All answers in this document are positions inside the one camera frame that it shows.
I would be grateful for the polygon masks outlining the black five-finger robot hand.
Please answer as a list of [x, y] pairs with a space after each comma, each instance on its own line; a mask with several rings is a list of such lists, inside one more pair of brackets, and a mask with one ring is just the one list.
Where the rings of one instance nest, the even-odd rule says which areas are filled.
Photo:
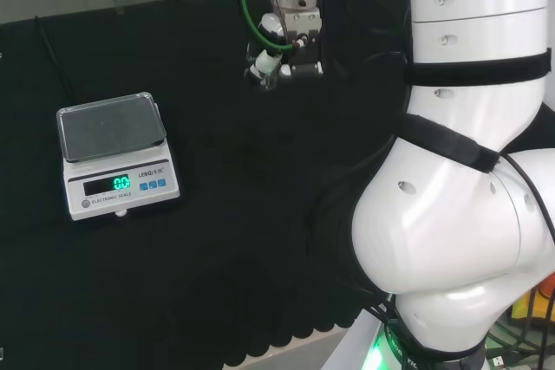
[[319, 10], [274, 12], [262, 16], [258, 36], [247, 45], [245, 78], [257, 89], [269, 91], [279, 82], [323, 74]]

